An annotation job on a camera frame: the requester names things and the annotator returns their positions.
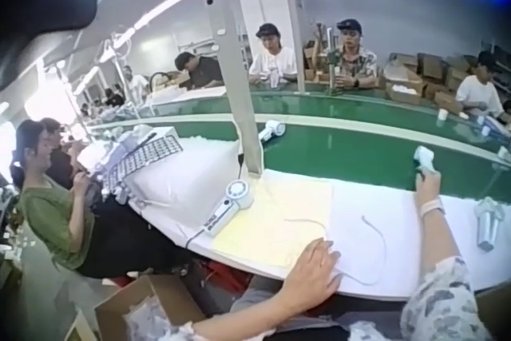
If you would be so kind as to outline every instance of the wrist strap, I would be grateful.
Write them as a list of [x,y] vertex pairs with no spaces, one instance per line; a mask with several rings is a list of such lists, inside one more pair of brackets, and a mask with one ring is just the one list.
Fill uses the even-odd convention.
[[421,206],[420,210],[421,218],[423,218],[429,212],[434,211],[435,209],[439,209],[442,213],[444,213],[444,207],[439,199],[432,200]]

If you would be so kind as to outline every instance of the white tabletop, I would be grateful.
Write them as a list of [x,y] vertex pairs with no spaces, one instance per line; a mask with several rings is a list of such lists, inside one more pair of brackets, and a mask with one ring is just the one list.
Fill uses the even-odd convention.
[[[160,136],[166,130],[158,128],[153,132]],[[280,172],[269,173],[272,177],[287,176]],[[140,177],[144,178],[146,188],[159,188],[158,185],[162,184],[161,180],[148,175],[141,174]],[[340,180],[331,180],[331,183],[333,201],[328,237],[334,240],[335,247],[343,254],[340,264],[342,270],[362,281],[345,277],[339,292],[373,299],[406,299],[418,283],[421,245],[412,193]],[[477,202],[443,196],[442,203],[460,252],[469,267],[473,289],[494,287],[511,279],[511,207],[505,207],[507,214],[500,227],[495,249],[483,252],[476,244],[477,219],[473,208]],[[198,232],[179,225],[168,216],[166,208],[149,205],[140,214],[180,246],[185,246],[187,240]],[[382,233],[383,238],[363,223],[362,216]],[[212,238],[207,234],[199,235],[188,248],[247,272],[278,279],[287,275],[284,268],[216,252]]]

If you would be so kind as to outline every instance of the patterned shirt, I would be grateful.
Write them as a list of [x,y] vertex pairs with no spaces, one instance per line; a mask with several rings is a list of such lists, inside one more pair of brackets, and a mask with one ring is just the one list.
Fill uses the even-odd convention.
[[[235,303],[253,300],[247,295]],[[334,326],[331,323],[309,326],[301,323],[301,328]],[[374,324],[357,322],[350,327],[350,341],[385,341],[386,339],[374,328]],[[265,333],[251,340],[262,340]],[[477,305],[469,284],[469,271],[461,257],[450,257],[438,263],[434,269],[422,278],[418,288],[410,297],[401,314],[402,340],[435,341],[466,340],[490,341],[492,338],[477,316]],[[204,341],[195,335],[191,324],[175,327],[169,332],[168,341]]]
[[[341,73],[349,74],[352,77],[378,76],[376,54],[366,50],[362,46],[358,49],[358,56],[353,61],[348,60],[346,55],[340,50],[335,51],[335,56],[338,59],[337,66],[340,68]],[[318,69],[321,69],[323,73],[328,73],[328,61],[326,57],[321,57],[319,59]]]

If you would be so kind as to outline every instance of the yellow paper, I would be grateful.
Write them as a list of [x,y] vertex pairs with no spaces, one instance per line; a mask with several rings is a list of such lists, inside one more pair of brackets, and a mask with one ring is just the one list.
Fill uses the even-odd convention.
[[289,268],[307,244],[325,236],[332,198],[327,181],[263,174],[250,188],[254,204],[216,236],[217,252]]

